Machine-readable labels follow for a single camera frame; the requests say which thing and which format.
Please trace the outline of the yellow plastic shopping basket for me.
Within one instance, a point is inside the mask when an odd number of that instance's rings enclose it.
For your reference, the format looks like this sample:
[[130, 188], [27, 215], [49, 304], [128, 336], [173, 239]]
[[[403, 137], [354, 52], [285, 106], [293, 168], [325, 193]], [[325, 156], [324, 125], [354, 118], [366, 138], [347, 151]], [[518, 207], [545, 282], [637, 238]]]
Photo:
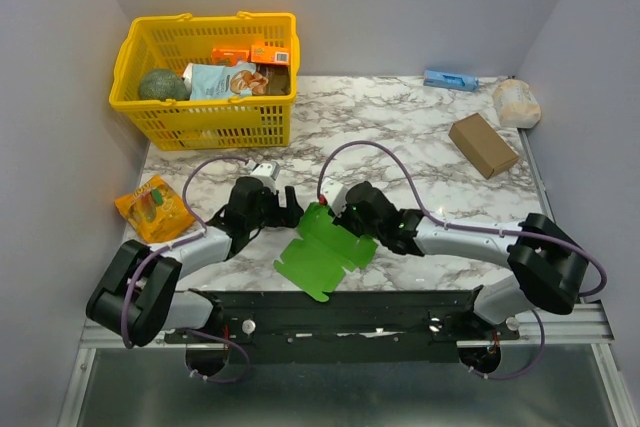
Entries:
[[[176, 74], [207, 64], [215, 48], [276, 47], [289, 56], [289, 92], [221, 100], [142, 100], [140, 81], [155, 68]], [[147, 16], [135, 19], [113, 69], [111, 107], [166, 151], [286, 146], [297, 94], [300, 41], [288, 12], [234, 16]]]

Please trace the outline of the green paper box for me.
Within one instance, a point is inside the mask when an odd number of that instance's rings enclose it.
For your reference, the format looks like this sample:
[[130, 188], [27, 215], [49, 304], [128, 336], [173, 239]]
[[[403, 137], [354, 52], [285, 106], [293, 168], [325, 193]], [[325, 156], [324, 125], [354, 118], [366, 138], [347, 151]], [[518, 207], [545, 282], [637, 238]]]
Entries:
[[365, 269], [374, 258], [377, 243], [370, 236], [357, 237], [333, 224], [327, 206], [311, 203], [293, 239], [274, 261], [275, 270], [318, 302], [341, 283], [346, 272]]

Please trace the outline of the light blue carton box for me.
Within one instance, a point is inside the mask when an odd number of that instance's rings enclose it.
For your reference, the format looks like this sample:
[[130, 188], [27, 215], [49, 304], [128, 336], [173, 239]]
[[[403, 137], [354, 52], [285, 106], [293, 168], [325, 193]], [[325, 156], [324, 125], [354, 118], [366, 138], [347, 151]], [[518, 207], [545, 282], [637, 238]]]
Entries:
[[476, 77], [470, 75], [427, 69], [424, 71], [423, 85], [435, 88], [474, 92], [479, 87], [479, 81]]

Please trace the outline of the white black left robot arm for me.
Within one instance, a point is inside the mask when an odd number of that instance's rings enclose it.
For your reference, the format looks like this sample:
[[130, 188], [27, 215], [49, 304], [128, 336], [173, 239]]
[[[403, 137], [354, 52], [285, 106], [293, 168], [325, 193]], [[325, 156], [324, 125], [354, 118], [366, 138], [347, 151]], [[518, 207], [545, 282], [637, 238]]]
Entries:
[[187, 328], [201, 342], [222, 327], [208, 294], [176, 290], [179, 280], [240, 253], [264, 228], [294, 228], [304, 210], [295, 188], [279, 191], [264, 177], [236, 180], [228, 202], [205, 227], [173, 241], [124, 242], [87, 302], [86, 317], [118, 334], [127, 347], [145, 346], [163, 330]]

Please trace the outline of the brown cardboard box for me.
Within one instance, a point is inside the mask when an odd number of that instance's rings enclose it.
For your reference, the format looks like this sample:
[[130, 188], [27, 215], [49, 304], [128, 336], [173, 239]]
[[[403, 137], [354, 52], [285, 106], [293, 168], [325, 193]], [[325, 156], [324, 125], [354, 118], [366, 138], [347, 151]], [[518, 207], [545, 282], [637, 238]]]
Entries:
[[454, 122], [449, 137], [485, 179], [508, 171], [520, 159], [478, 113]]

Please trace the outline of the beige wrapped paper bag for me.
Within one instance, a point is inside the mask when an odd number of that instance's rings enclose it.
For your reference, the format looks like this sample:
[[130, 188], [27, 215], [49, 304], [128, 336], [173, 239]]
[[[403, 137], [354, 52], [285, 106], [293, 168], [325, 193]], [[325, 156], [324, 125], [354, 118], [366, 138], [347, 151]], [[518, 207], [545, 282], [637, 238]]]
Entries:
[[493, 101], [502, 127], [530, 129], [541, 120], [541, 107], [530, 86], [521, 80], [502, 81], [493, 92]]

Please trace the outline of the orange candy bag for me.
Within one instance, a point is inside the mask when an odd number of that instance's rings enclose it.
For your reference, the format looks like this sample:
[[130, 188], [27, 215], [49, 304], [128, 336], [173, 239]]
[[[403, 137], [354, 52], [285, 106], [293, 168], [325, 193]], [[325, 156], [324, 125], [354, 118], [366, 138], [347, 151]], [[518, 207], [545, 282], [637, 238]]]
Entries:
[[173, 240], [195, 222], [182, 197], [159, 175], [117, 198], [114, 205], [147, 243]]

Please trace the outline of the orange barcode box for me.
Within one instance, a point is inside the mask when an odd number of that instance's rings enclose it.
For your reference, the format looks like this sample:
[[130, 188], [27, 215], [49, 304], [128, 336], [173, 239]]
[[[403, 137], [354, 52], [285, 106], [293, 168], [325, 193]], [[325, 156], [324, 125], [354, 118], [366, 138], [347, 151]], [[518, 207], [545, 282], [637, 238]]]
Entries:
[[284, 47], [253, 44], [249, 58], [252, 63], [286, 66], [290, 64], [290, 50]]

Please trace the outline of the light blue snack pouch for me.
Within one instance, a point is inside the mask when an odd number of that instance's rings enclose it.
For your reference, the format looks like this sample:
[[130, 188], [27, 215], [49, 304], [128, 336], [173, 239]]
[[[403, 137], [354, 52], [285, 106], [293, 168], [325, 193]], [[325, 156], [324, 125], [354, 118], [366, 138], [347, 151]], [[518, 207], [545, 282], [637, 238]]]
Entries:
[[258, 66], [246, 62], [231, 67], [189, 63], [183, 80], [191, 101], [263, 95], [268, 84]]

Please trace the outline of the green round melon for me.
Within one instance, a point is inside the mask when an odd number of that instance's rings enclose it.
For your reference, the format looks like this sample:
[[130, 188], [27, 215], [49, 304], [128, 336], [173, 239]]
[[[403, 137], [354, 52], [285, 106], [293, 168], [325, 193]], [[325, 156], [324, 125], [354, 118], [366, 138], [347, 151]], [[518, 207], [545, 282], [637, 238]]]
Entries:
[[141, 100], [186, 101], [190, 97], [184, 79], [169, 69], [152, 69], [140, 80], [138, 95]]

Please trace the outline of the orange snack box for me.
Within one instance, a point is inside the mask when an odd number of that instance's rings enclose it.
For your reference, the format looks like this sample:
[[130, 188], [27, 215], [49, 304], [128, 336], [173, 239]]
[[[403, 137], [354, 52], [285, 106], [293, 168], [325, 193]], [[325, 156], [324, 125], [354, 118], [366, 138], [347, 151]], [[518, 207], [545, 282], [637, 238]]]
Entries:
[[239, 63], [250, 61], [249, 49], [237, 48], [213, 48], [211, 51], [211, 62], [217, 66], [236, 66]]

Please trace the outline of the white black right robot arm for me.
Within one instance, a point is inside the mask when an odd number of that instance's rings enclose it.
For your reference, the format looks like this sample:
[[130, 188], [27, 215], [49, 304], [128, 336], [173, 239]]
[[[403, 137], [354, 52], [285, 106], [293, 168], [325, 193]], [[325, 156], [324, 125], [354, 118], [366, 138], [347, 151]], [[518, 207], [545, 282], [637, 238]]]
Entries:
[[492, 263], [511, 275], [479, 288], [460, 326], [480, 339], [496, 325], [534, 308], [568, 315], [587, 269], [578, 245], [548, 217], [530, 213], [520, 223], [462, 223], [398, 209], [369, 182], [349, 189], [322, 187], [334, 223], [357, 237], [370, 236], [399, 255], [445, 255]]

